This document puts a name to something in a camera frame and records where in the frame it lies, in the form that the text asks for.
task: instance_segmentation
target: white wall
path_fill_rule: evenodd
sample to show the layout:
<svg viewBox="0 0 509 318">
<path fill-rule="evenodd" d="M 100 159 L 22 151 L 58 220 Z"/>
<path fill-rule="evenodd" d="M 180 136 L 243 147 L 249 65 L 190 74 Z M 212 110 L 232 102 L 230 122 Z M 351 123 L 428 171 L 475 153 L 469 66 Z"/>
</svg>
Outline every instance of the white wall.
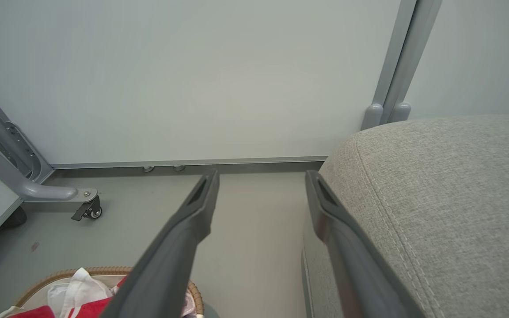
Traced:
<svg viewBox="0 0 509 318">
<path fill-rule="evenodd" d="M 509 1 L 443 0 L 405 101 L 410 119 L 509 114 Z"/>
<path fill-rule="evenodd" d="M 52 164 L 328 155 L 398 0 L 0 0 L 0 107 Z"/>
</svg>

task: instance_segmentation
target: gray metal stand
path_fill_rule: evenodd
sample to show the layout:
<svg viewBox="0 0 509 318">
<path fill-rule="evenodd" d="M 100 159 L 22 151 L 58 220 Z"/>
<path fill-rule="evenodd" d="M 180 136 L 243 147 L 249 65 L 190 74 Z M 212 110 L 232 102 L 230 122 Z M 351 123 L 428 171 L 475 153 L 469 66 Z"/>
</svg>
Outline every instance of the gray metal stand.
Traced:
<svg viewBox="0 0 509 318">
<path fill-rule="evenodd" d="M 382 117 L 382 105 L 374 103 L 366 108 L 364 118 L 362 119 L 361 130 L 378 126 L 380 117 Z"/>
<path fill-rule="evenodd" d="M 407 121 L 411 111 L 412 106 L 410 104 L 406 102 L 399 103 L 392 109 L 392 114 L 390 114 L 388 123 L 396 123 L 397 121 Z"/>
<path fill-rule="evenodd" d="M 26 202 L 83 202 L 72 217 L 79 221 L 82 217 L 97 219 L 101 216 L 97 189 L 77 189 L 39 185 L 27 179 L 0 155 L 0 180 Z"/>
<path fill-rule="evenodd" d="M 43 182 L 53 171 L 28 138 L 0 108 L 0 151 L 25 177 Z"/>
</svg>

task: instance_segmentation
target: basket rim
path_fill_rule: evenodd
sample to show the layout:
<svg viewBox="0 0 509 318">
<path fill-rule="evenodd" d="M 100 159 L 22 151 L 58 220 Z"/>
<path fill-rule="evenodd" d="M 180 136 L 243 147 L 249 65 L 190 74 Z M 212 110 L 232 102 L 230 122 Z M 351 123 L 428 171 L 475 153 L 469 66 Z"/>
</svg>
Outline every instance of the basket rim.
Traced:
<svg viewBox="0 0 509 318">
<path fill-rule="evenodd" d="M 102 275 L 124 275 L 127 276 L 133 270 L 133 267 L 131 266 L 109 266 L 109 267 L 87 267 L 84 269 L 91 275 L 91 276 L 102 276 Z M 29 300 L 36 292 L 41 290 L 44 286 L 51 284 L 57 280 L 62 280 L 62 278 L 69 278 L 76 273 L 76 271 L 79 270 L 79 268 L 76 269 L 67 269 L 67 270 L 61 270 L 60 272 L 56 272 L 53 274 L 50 274 L 43 278 L 42 280 L 39 280 L 34 286 L 29 288 L 26 292 L 24 292 L 19 300 L 15 303 L 14 306 L 16 307 L 22 307 L 24 304 Z M 200 291 L 198 290 L 196 284 L 194 284 L 191 280 L 188 283 L 188 291 L 190 294 L 192 294 L 192 297 L 194 298 L 194 303 L 196 304 L 196 312 L 198 314 L 204 314 L 204 302 L 201 297 Z"/>
</svg>

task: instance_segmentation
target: sofa seam stitching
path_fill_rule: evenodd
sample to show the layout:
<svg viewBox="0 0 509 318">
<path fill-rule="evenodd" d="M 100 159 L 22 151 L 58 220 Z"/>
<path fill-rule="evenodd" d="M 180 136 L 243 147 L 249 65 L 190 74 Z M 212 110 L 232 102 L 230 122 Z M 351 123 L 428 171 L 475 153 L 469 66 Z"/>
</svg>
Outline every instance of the sofa seam stitching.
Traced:
<svg viewBox="0 0 509 318">
<path fill-rule="evenodd" d="M 355 145 L 356 145 L 356 153 L 357 155 L 359 156 L 359 159 L 360 159 L 360 162 L 361 162 L 361 165 L 362 165 L 362 169 L 365 171 L 365 175 L 367 175 L 366 173 L 366 168 L 365 168 L 365 165 L 364 165 L 364 160 L 362 159 L 361 155 L 360 155 L 360 152 L 359 152 L 359 147 L 358 147 L 358 138 L 355 139 Z M 422 268 L 422 265 L 420 264 L 420 261 L 418 260 L 418 256 L 416 255 L 416 252 L 414 251 L 414 249 L 412 248 L 412 245 L 410 244 L 409 240 L 408 240 L 408 237 L 406 237 L 406 234 L 404 234 L 404 230 L 402 229 L 402 225 L 400 225 L 400 222 L 398 221 L 398 219 L 396 218 L 396 215 L 394 215 L 394 212 L 392 211 L 392 207 L 390 207 L 390 204 L 388 203 L 388 201 L 386 200 L 386 197 L 384 195 L 384 193 L 382 192 L 382 190 L 380 189 L 380 186 L 378 185 L 378 183 L 376 182 L 376 180 L 374 179 L 374 175 L 372 174 L 372 171 L 368 171 L 368 174 L 370 175 L 370 177 L 368 177 L 369 181 L 370 181 L 370 185 L 372 185 L 372 182 L 374 182 L 374 184 L 376 185 L 376 189 L 378 190 L 378 192 L 380 193 L 380 196 L 377 195 L 378 199 L 380 200 L 380 197 L 382 197 L 382 199 L 384 200 L 384 202 L 386 203 L 386 208 L 384 208 L 384 210 L 386 211 L 386 213 L 390 213 L 390 215 L 392 215 L 392 218 L 394 219 L 394 221 L 396 221 L 396 224 L 398 225 L 398 228 L 400 229 L 400 232 L 402 233 L 402 236 L 404 237 L 404 240 L 406 241 L 406 244 L 408 244 L 408 247 L 410 248 L 410 251 L 412 252 L 412 255 L 414 256 L 414 260 L 416 261 L 416 263 L 418 264 L 418 268 L 420 269 L 420 272 L 422 273 L 422 276 L 428 286 L 428 290 L 433 298 L 433 300 L 435 301 L 435 304 L 437 306 L 437 308 L 439 309 L 439 311 L 441 312 L 441 315 L 443 316 L 443 318 L 445 317 L 445 314 L 443 312 L 443 310 L 441 309 L 441 306 L 439 304 L 439 302 L 437 301 L 437 298 L 435 296 L 435 293 L 433 292 L 432 288 L 431 288 L 431 284 L 429 283 L 428 281 L 428 278 Z M 399 238 L 399 241 L 400 243 L 402 244 L 402 246 L 404 247 L 404 251 L 406 251 L 406 247 L 404 246 L 404 242 L 402 241 L 402 239 L 398 236 Z M 418 278 L 418 280 L 421 282 L 420 280 L 420 275 L 418 274 L 418 272 L 416 270 L 414 270 L 414 272 L 416 272 L 416 276 Z"/>
<path fill-rule="evenodd" d="M 364 170 L 364 173 L 363 171 L 361 171 L 360 169 L 359 170 L 359 174 L 362 178 L 362 180 L 366 183 L 366 180 L 368 179 L 368 184 L 372 187 L 372 183 L 370 181 L 370 178 L 368 178 L 368 176 L 366 175 L 366 170 L 365 170 L 365 167 L 364 167 L 364 164 L 362 162 L 362 159 L 360 157 L 360 153 L 359 153 L 359 147 L 358 147 L 358 144 L 357 144 L 357 137 L 355 138 L 355 153 L 357 155 L 357 159 L 360 161 L 360 165 L 362 166 L 362 169 Z M 371 198 L 375 197 L 373 194 L 372 194 L 372 191 L 370 191 L 369 187 L 366 186 L 366 190 L 368 191 L 369 195 Z M 403 255 L 402 255 L 402 252 L 400 251 L 400 247 L 398 246 L 398 243 L 396 243 L 396 239 L 394 238 L 394 236 L 392 235 L 392 231 L 396 232 L 396 236 L 398 236 L 398 233 L 396 231 L 396 228 L 394 226 L 394 224 L 392 222 L 390 222 L 390 224 L 392 225 L 393 229 L 392 231 L 390 230 L 390 228 L 388 227 L 388 223 L 386 222 L 386 219 L 388 218 L 388 215 L 386 215 L 386 217 L 384 217 L 384 215 L 382 214 L 382 212 L 380 211 L 380 208 L 378 207 L 378 204 L 375 204 L 373 203 L 373 205 L 376 207 L 376 211 L 378 212 L 378 215 L 380 215 L 380 218 L 382 219 L 382 221 L 384 222 L 384 226 L 386 226 L 386 230 L 388 231 L 388 234 L 390 234 L 390 238 L 392 239 L 392 243 L 394 243 L 394 246 L 396 247 L 396 251 L 398 251 L 398 255 L 400 256 L 400 258 L 402 259 L 402 264 L 404 264 L 404 268 L 406 269 L 406 274 L 408 275 L 408 277 L 410 278 L 410 282 L 412 282 L 412 286 L 414 287 L 414 291 L 416 292 L 416 296 L 418 297 L 418 300 L 420 302 L 420 306 L 422 307 L 423 310 L 425 310 L 425 306 L 422 302 L 422 297 L 420 296 L 419 292 L 418 292 L 418 288 L 416 286 L 416 283 L 414 282 L 414 279 L 412 278 L 412 276 L 410 275 L 410 269 L 408 268 L 408 265 L 406 265 L 406 260 L 404 259 Z M 404 244 L 402 243 L 402 240 L 398 237 L 398 241 L 400 242 L 400 245 L 402 246 L 402 248 L 404 249 L 404 251 L 406 251 L 405 247 L 404 247 Z"/>
</svg>

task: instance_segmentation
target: red fabric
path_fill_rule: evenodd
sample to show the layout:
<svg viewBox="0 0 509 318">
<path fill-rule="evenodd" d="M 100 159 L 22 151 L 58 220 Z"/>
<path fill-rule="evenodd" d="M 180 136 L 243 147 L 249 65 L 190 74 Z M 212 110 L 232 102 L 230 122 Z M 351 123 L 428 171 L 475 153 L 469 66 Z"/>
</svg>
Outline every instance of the red fabric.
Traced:
<svg viewBox="0 0 509 318">
<path fill-rule="evenodd" d="M 123 279 L 119 282 L 119 284 L 117 284 L 117 287 L 121 287 L 121 285 L 125 282 L 126 279 L 127 279 L 127 276 L 123 277 Z"/>
<path fill-rule="evenodd" d="M 121 282 L 117 284 L 117 287 L 121 287 L 121 285 L 125 282 L 126 278 L 127 276 L 123 277 Z M 72 308 L 68 313 L 68 318 L 98 318 L 110 300 L 111 297 L 83 304 L 81 307 Z M 42 306 L 33 310 L 22 312 L 21 314 L 15 314 L 11 318 L 55 318 L 55 317 L 49 306 Z"/>
<path fill-rule="evenodd" d="M 72 308 L 68 314 L 68 318 L 97 318 L 105 309 L 112 297 L 97 300 L 83 304 L 81 307 Z"/>
<path fill-rule="evenodd" d="M 14 314 L 12 318 L 54 318 L 54 314 L 49 306 L 42 306 L 33 310 Z"/>
</svg>

